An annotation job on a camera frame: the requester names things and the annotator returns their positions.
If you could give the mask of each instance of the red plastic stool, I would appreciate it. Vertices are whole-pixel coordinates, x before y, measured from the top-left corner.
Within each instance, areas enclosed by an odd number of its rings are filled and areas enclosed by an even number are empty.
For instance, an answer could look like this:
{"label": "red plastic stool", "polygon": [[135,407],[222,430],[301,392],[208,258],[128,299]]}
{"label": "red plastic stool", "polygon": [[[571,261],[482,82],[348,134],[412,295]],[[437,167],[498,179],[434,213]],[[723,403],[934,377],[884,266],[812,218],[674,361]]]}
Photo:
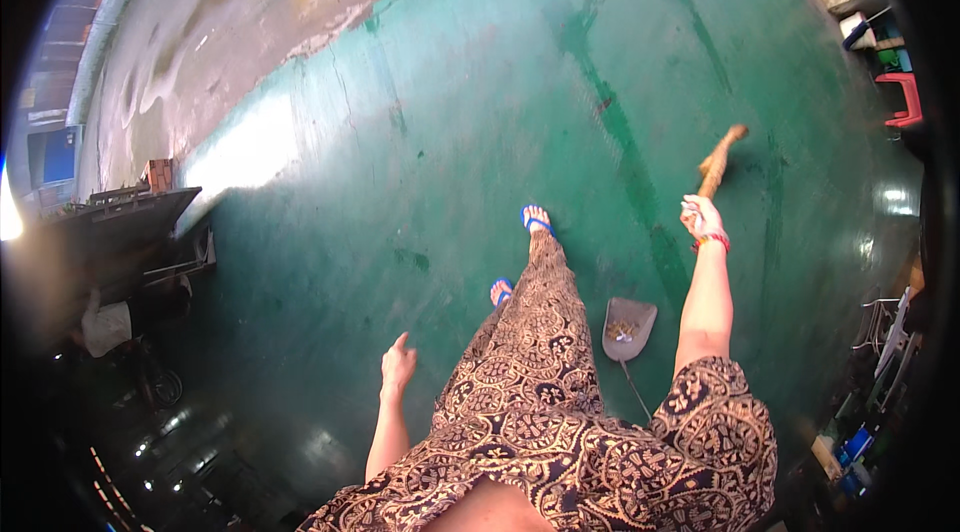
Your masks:
{"label": "red plastic stool", "polygon": [[923,121],[924,114],[920,109],[920,94],[917,93],[917,81],[913,74],[883,74],[876,77],[876,82],[895,82],[903,89],[906,98],[906,111],[897,111],[894,118],[883,122],[891,128],[906,128]]}

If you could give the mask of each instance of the bracelet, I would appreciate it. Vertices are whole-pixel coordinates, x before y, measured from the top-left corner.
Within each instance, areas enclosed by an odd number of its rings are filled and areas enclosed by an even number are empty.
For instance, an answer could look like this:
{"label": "bracelet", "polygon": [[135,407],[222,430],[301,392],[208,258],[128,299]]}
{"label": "bracelet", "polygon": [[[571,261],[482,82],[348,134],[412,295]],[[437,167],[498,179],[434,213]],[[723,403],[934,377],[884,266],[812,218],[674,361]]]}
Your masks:
{"label": "bracelet", "polygon": [[698,238],[697,242],[693,243],[693,246],[690,247],[690,250],[693,250],[693,254],[698,254],[700,252],[700,247],[702,245],[706,244],[710,240],[719,240],[721,243],[723,243],[723,248],[726,249],[727,252],[729,252],[730,250],[729,239],[730,238],[728,238],[726,234],[721,234],[717,232],[708,232],[703,236],[701,236],[700,238]]}

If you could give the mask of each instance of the metal dustpan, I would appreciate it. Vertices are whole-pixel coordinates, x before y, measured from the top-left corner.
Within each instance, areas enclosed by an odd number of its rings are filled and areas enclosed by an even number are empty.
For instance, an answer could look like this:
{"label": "metal dustpan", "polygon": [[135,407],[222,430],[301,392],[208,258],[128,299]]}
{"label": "metal dustpan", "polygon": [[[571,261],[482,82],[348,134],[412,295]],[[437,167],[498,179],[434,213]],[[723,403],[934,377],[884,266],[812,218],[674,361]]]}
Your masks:
{"label": "metal dustpan", "polygon": [[649,421],[652,416],[643,402],[641,394],[636,390],[627,370],[627,361],[641,353],[650,338],[650,330],[654,327],[657,307],[650,302],[637,302],[628,298],[613,297],[607,303],[606,320],[603,323],[603,351],[607,357],[618,361],[627,376],[630,388],[641,402],[643,412]]}

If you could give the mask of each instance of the right hand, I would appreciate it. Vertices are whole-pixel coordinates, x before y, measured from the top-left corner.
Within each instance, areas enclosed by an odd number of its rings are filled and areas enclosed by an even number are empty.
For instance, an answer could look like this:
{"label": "right hand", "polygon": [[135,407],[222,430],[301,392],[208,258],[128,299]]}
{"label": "right hand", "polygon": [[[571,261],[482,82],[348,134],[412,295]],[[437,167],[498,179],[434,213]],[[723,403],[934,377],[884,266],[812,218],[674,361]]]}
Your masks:
{"label": "right hand", "polygon": [[414,376],[417,368],[417,350],[407,348],[409,332],[403,332],[387,352],[383,353],[380,362],[380,372],[383,374],[383,387],[380,389],[380,400],[397,400],[402,398],[407,382]]}
{"label": "right hand", "polygon": [[697,196],[695,194],[683,195],[683,200],[692,202],[697,206],[700,217],[690,217],[690,211],[686,209],[679,214],[679,220],[686,226],[686,230],[696,239],[702,238],[705,234],[719,233],[727,235],[723,228],[723,220],[720,218],[720,212],[713,205],[713,201],[707,197]]}

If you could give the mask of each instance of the broom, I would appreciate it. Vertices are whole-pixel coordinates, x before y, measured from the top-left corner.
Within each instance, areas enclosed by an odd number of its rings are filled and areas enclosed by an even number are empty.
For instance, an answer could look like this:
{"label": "broom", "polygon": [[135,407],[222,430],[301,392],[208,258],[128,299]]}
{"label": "broom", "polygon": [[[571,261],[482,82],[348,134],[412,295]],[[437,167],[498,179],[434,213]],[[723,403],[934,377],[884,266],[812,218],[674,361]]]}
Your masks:
{"label": "broom", "polygon": [[[717,143],[713,152],[702,161],[698,168],[700,175],[703,176],[703,182],[700,184],[700,190],[697,191],[697,196],[707,197],[711,200],[714,198],[717,188],[720,187],[720,180],[723,179],[723,173],[727,169],[726,156],[730,151],[730,145],[746,137],[748,133],[750,133],[750,130],[747,130],[747,127],[743,124],[730,126],[730,129],[726,131],[726,135],[720,139],[720,142]],[[700,217],[700,213],[696,210],[688,209],[686,203],[684,203],[684,208],[679,215],[679,220],[683,222],[683,225],[686,226],[691,233],[695,230],[694,225],[698,217]]]}

